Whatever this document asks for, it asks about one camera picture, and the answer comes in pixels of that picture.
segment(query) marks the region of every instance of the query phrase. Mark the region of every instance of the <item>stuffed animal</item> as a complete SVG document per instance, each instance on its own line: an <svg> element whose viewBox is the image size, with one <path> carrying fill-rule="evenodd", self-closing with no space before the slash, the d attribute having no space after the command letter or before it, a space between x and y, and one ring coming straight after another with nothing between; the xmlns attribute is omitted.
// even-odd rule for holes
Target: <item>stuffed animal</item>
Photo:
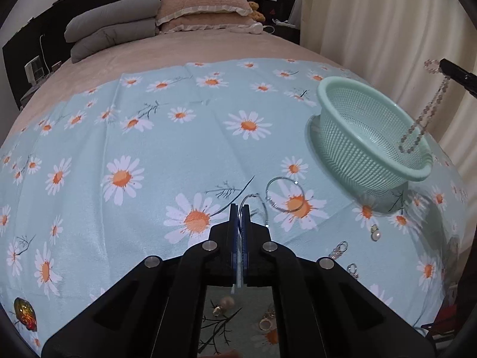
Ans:
<svg viewBox="0 0 477 358"><path fill-rule="evenodd" d="M252 13L249 14L249 17L251 17L255 21L259 21L263 23L265 21L265 16L262 15L260 12L257 11L258 9L258 4L254 1L249 1L250 8L252 8Z"/></svg>

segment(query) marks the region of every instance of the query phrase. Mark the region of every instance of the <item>basket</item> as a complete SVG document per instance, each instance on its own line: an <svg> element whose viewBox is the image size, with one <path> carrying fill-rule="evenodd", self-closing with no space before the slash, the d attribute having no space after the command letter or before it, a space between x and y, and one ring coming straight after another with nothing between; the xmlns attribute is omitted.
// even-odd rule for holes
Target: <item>basket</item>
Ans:
<svg viewBox="0 0 477 358"><path fill-rule="evenodd" d="M378 90L350 78L327 77L318 86L318 100L321 154L346 183L390 190L431 173L432 154L424 137L412 153L399 152L413 120ZM416 128L407 137L406 148L419 132Z"/></svg>

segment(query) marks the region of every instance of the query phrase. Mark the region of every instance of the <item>metal bolt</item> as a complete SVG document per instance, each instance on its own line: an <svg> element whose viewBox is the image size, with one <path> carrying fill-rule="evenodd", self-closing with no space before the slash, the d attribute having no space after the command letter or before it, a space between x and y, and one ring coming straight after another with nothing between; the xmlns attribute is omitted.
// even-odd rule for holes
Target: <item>metal bolt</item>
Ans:
<svg viewBox="0 0 477 358"><path fill-rule="evenodd" d="M318 264L323 268L323 269L331 269L334 267L334 261L331 258L325 257L322 258Z"/></svg>
<svg viewBox="0 0 477 358"><path fill-rule="evenodd" d="M149 256L144 260L144 265L148 268L155 268L160 263L161 260L156 256Z"/></svg>
<svg viewBox="0 0 477 358"><path fill-rule="evenodd" d="M267 241L263 243L262 248L264 251L276 251L278 249L278 245L273 241Z"/></svg>
<svg viewBox="0 0 477 358"><path fill-rule="evenodd" d="M213 250L216 250L217 249L217 242L215 241L205 241L203 244L202 244L202 249L206 250L206 251L213 251Z"/></svg>

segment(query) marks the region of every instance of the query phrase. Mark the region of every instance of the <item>beige curtain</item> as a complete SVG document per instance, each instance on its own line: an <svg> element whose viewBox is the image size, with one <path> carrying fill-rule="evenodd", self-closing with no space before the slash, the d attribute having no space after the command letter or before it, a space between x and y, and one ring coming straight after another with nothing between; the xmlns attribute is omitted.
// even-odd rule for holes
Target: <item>beige curtain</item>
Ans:
<svg viewBox="0 0 477 358"><path fill-rule="evenodd" d="M359 74L414 118L442 77L426 73L424 61L477 70L477 31L458 0L302 0L301 45ZM467 185L465 249L477 224L477 99L452 82L430 132Z"/></svg>

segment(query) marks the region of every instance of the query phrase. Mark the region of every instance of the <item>light blue cloth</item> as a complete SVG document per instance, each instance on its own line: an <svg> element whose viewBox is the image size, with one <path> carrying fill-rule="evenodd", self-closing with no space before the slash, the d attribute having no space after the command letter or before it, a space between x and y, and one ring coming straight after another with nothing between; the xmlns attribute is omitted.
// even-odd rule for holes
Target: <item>light blue cloth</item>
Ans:
<svg viewBox="0 0 477 358"><path fill-rule="evenodd" d="M228 209L214 213L252 177L236 203L251 193L264 197L277 176L298 180L305 200L289 181L271 186L282 208L303 204L295 213L268 206L275 241L310 260L347 241L340 265L355 263L358 281L411 325L432 322L445 293L444 267L458 251L452 238L458 244L464 234L462 181L428 137L432 173L409 185L402 214L395 211L400 201L392 209L398 195L386 202L390 213L387 206L376 211L376 198L358 203L307 137L307 123L320 113L316 88L330 75L359 79L282 59L124 74L11 136L0 149L0 301L13 322L16 297L33 306L38 331L17 323L21 335L40 351L146 256L180 256L206 239L228 218ZM248 202L263 223L260 204ZM371 240L374 223L378 242Z"/></svg>

